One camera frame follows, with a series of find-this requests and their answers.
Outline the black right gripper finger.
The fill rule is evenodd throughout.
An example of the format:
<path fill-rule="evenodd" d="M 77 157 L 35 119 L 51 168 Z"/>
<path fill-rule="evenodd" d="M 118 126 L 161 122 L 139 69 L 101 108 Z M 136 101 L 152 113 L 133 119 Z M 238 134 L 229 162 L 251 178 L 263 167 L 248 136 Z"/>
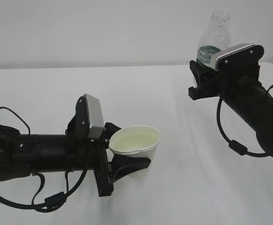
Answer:
<path fill-rule="evenodd" d="M 194 82 L 196 86 L 200 86 L 208 82 L 214 75 L 217 74 L 217 71 L 203 65 L 201 62 L 191 60 L 190 61 L 190 70 L 194 77 Z"/>

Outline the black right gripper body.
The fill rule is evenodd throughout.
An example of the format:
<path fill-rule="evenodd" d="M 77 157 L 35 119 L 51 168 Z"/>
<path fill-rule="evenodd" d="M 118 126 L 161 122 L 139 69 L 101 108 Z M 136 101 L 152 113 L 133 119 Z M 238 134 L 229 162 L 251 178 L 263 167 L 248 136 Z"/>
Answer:
<path fill-rule="evenodd" d="M 253 63 L 231 71 L 218 71 L 208 82 L 189 87 L 192 100 L 222 97 L 226 103 L 260 103 L 260 65 Z"/>

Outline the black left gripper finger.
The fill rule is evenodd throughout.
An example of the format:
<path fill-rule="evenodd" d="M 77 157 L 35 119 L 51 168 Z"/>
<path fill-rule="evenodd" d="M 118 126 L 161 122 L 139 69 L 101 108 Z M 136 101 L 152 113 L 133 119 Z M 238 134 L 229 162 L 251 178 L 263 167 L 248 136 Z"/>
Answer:
<path fill-rule="evenodd" d="M 118 132 L 119 130 L 121 130 L 120 127 L 116 126 L 115 124 L 111 123 L 111 122 L 107 122 L 105 124 L 105 127 L 104 127 L 104 138 L 107 139 L 107 140 L 110 140 L 111 137 L 116 133 Z"/>
<path fill-rule="evenodd" d="M 151 160 L 149 158 L 114 154 L 112 161 L 108 162 L 110 182 L 115 183 L 134 172 L 147 169 L 150 164 Z"/>

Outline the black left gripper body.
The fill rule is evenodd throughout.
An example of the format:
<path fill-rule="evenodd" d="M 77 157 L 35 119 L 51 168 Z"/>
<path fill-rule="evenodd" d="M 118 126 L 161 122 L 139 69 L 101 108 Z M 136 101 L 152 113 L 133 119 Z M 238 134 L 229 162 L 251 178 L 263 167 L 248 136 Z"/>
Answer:
<path fill-rule="evenodd" d="M 81 170 L 82 174 L 77 183 L 71 189 L 67 189 L 67 195 L 73 194 L 82 184 L 87 171 L 92 170 L 99 196 L 110 196 L 114 190 L 114 185 L 110 182 L 108 171 L 106 149 L 108 148 L 109 140 L 104 138 L 104 130 L 98 139 L 84 138 L 83 140 L 78 140 L 75 125 L 76 118 L 74 116 L 68 123 L 65 132 L 69 147 L 67 157 L 71 159 L 70 169 L 74 171 Z"/>

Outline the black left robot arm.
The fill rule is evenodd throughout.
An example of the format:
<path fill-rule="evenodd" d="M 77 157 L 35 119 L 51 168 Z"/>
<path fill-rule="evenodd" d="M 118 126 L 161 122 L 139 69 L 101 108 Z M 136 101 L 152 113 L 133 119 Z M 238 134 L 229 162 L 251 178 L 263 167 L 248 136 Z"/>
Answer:
<path fill-rule="evenodd" d="M 79 140 L 74 120 L 64 135 L 23 135 L 13 127 L 0 125 L 0 181 L 37 172 L 73 172 L 87 168 L 94 172 L 99 196 L 110 196 L 117 180 L 146 169 L 151 163 L 145 156 L 116 153 L 108 161 L 109 139 L 119 130 L 116 125 L 106 123 L 98 139 Z"/>

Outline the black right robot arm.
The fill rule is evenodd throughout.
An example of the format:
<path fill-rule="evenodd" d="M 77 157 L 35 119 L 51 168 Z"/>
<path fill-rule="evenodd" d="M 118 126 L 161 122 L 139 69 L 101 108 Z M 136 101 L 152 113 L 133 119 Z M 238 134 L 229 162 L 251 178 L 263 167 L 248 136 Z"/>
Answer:
<path fill-rule="evenodd" d="M 239 155 L 273 158 L 273 97 L 259 81 L 260 65 L 255 62 L 231 71 L 215 71 L 190 61 L 197 87 L 189 88 L 192 100 L 218 97 L 216 122 L 229 148 Z M 226 103 L 255 132 L 262 153 L 251 152 L 237 140 L 229 138 L 220 121 L 222 103 Z"/>

